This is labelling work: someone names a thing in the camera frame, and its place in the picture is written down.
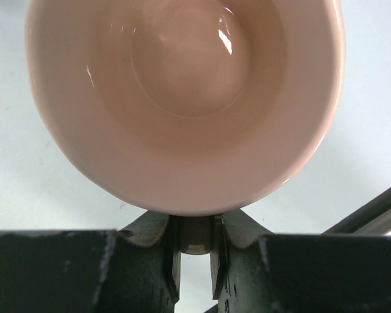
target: white table surface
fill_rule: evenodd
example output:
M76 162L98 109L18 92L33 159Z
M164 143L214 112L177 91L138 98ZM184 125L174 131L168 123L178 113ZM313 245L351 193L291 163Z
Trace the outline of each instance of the white table surface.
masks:
M0 230L121 228L145 211L82 176L36 111L23 47L28 2L0 0ZM298 175L244 208L275 232L322 232L391 186L391 0L342 7L346 81L334 124ZM208 256L183 255L176 312L201 313L210 298Z

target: metal bar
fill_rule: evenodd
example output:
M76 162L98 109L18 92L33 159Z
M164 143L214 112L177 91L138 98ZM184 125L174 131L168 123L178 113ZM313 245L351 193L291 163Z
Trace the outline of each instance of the metal bar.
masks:
M177 224L146 212L122 231L0 232L0 313L173 313Z
M219 312L391 313L391 237L240 236L226 239Z
M246 248L260 235L272 234L242 210L234 210L214 217L210 270L213 299L218 299L229 268L227 238L239 248Z
M218 313L219 312L219 306L218 305L215 305L211 308L209 308L206 312L204 313Z
M324 233L381 235L388 230L391 230L391 188Z

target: pink ceramic bowl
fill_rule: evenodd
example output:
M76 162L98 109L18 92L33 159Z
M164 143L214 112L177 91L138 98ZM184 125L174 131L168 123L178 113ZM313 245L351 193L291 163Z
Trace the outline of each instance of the pink ceramic bowl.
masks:
M301 169L345 66L337 0L33 0L26 46L38 110L73 165L187 216L248 205Z

